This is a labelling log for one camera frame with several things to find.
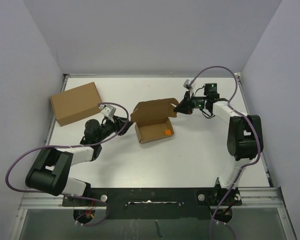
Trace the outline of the small orange cube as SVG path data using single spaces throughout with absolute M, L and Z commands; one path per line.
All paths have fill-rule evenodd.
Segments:
M 172 134 L 172 132 L 171 132 L 170 129 L 166 129 L 166 130 L 164 131 L 164 133 L 165 133 L 166 136 L 170 136 L 170 135 Z

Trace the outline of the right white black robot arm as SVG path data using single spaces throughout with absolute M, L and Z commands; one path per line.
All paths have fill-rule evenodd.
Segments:
M 241 175 L 252 160 L 258 160 L 263 150 L 263 133 L 261 118 L 236 110 L 226 98 L 221 98 L 217 92 L 216 83 L 206 83 L 202 89 L 203 96 L 196 96 L 189 80 L 183 86 L 186 88 L 181 102 L 174 112 L 191 115 L 195 109 L 207 119 L 217 117 L 228 125 L 226 146 L 233 157 L 223 173 L 217 177 L 216 188 L 212 192 L 213 200 L 222 205 L 231 197 L 229 191 L 238 186 Z

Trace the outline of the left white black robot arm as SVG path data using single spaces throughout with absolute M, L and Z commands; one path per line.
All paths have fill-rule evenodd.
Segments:
M 40 150 L 25 178 L 25 185 L 53 196 L 73 195 L 79 205 L 87 205 L 92 199 L 91 185 L 69 177 L 71 166 L 96 160 L 102 150 L 100 142 L 112 134 L 124 135 L 132 125 L 132 121 L 118 116 L 113 120 L 104 117 L 102 122 L 88 120 L 80 147 Z

